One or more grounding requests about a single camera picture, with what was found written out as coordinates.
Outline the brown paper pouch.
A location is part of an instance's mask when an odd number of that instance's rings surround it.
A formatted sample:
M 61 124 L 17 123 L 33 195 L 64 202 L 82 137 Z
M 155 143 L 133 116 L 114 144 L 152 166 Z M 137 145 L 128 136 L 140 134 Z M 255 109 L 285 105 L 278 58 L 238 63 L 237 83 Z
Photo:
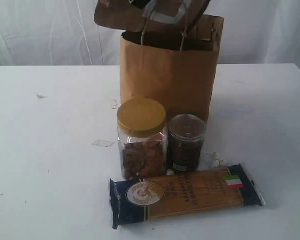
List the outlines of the brown paper pouch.
M 193 26 L 207 9 L 207 0 L 99 0 L 94 22 L 102 27 L 140 32 L 176 32 Z

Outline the white backdrop curtain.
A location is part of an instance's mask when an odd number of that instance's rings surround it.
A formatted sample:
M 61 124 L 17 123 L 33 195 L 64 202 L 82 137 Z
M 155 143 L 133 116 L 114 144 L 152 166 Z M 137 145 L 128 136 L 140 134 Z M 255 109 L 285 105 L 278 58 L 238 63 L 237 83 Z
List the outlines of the white backdrop curtain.
M 0 0 L 0 66 L 118 65 L 120 30 L 97 26 L 94 0 Z M 300 0 L 213 0 L 224 18 L 219 63 L 294 63 Z

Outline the brown paper shopping bag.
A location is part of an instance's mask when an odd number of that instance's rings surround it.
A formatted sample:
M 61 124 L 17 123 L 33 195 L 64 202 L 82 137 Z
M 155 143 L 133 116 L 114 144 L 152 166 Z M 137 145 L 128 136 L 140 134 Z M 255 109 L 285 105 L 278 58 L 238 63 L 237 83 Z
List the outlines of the brown paper shopping bag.
M 174 32 L 153 31 L 146 19 L 139 32 L 121 35 L 120 100 L 150 98 L 168 119 L 192 114 L 207 120 L 224 19 L 203 15 Z

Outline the clear tape scrap on table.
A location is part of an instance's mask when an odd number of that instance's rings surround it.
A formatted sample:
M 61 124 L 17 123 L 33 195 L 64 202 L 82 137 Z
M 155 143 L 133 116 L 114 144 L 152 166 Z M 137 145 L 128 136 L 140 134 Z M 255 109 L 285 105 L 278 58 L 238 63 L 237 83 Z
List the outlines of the clear tape scrap on table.
M 98 139 L 98 140 L 92 142 L 93 146 L 102 147 L 102 148 L 111 147 L 113 144 L 114 144 L 114 142 L 103 140 L 103 139 Z

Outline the dark tea jar clear lid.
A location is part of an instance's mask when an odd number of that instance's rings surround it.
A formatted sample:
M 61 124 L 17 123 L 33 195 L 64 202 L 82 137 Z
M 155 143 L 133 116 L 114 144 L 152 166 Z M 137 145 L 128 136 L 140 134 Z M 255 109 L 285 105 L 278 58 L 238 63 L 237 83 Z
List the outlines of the dark tea jar clear lid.
M 167 166 L 177 173 L 196 171 L 205 131 L 205 122 L 195 115 L 173 117 L 168 125 Z

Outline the clear jar with gold lid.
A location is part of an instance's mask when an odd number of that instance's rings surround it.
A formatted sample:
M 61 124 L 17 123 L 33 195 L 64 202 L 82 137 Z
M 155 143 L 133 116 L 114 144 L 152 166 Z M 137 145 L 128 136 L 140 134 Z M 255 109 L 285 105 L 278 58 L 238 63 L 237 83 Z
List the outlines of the clear jar with gold lid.
M 122 176 L 126 180 L 165 174 L 166 111 L 149 98 L 135 98 L 117 111 L 118 146 Z

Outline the spaghetti packet with Italian flag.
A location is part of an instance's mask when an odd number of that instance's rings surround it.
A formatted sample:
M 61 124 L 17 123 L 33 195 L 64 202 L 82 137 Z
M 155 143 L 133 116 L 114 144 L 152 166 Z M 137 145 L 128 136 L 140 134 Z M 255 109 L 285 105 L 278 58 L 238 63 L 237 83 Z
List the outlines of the spaghetti packet with Italian flag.
M 156 218 L 244 206 L 264 199 L 240 164 L 109 182 L 112 228 Z

